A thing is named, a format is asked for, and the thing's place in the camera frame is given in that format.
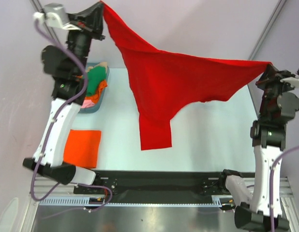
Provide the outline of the red t shirt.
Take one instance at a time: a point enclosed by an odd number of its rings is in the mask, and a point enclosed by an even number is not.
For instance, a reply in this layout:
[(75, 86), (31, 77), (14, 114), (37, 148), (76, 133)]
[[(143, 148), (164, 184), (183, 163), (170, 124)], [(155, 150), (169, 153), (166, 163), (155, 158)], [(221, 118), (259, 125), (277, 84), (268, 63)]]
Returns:
[(139, 112), (142, 150), (172, 146), (170, 121), (194, 102), (228, 101), (262, 74), (267, 61), (190, 56), (159, 50), (130, 29), (108, 5), (104, 20), (126, 66)]

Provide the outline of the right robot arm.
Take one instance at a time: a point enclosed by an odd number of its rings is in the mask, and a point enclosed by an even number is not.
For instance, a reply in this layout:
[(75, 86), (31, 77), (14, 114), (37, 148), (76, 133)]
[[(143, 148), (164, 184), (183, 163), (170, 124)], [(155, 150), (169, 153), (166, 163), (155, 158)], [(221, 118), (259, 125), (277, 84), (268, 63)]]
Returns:
[(254, 191), (249, 192), (241, 173), (224, 170), (218, 181), (223, 194), (231, 194), (236, 205), (234, 221), (238, 229), (249, 232), (286, 232), (289, 221), (283, 218), (280, 203), (280, 169), (286, 147), (286, 126), (299, 111), (296, 74), (268, 65), (256, 82), (263, 90), (258, 118), (250, 137), (254, 148)]

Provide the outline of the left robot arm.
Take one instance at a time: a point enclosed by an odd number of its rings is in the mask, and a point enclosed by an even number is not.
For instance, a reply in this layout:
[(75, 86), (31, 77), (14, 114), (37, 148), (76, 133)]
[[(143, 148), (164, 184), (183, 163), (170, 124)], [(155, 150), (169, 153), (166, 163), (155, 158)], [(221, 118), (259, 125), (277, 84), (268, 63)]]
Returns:
[(104, 4), (100, 1), (74, 14), (62, 4), (50, 3), (33, 14), (37, 31), (50, 45), (41, 52), (44, 73), (55, 81), (51, 110), (41, 142), (23, 166), (60, 184), (83, 184), (97, 193), (102, 182), (92, 170), (63, 161), (72, 123), (86, 95), (85, 67), (92, 40), (103, 40)]

